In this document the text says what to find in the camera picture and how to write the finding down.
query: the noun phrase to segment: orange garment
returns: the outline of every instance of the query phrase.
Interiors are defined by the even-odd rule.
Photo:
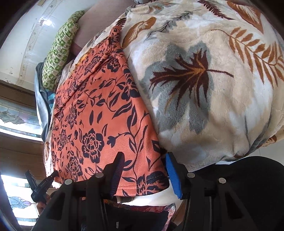
[[[120,46],[119,26],[82,56],[56,93],[52,157],[62,183],[101,172],[125,155],[117,196],[147,195],[169,186],[150,115]]]

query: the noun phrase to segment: green checkered fabric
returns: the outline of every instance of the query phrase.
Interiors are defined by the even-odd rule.
[[[55,81],[61,75],[66,64],[72,40],[79,29],[79,25],[76,22],[83,14],[84,11],[76,11],[71,15],[68,21],[59,29],[47,54],[43,65],[42,84],[44,88],[50,91],[54,90]]]

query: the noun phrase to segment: stained glass window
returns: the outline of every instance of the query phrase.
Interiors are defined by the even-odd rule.
[[[36,110],[0,99],[0,132],[27,139],[41,139]]]
[[[11,208],[20,225],[34,226],[38,213],[27,179],[1,175]]]

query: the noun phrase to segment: silver rivet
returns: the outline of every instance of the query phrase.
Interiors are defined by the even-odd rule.
[[[224,184],[224,183],[226,183],[226,179],[225,178],[219,178],[219,183],[221,183],[221,184]]]
[[[189,172],[189,173],[187,174],[187,177],[189,177],[189,178],[194,178],[194,177],[195,177],[195,174],[194,174],[193,172]]]
[[[104,174],[102,172],[98,172],[95,176],[96,178],[102,178]]]
[[[71,179],[67,179],[67,180],[64,181],[64,183],[67,184],[67,185],[70,185],[70,184],[72,184],[72,180]]]

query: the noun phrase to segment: beige blanket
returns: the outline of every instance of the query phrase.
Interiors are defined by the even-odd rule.
[[[223,0],[129,7],[74,63],[118,21],[160,145],[188,170],[242,158],[283,130],[284,43],[257,9]]]

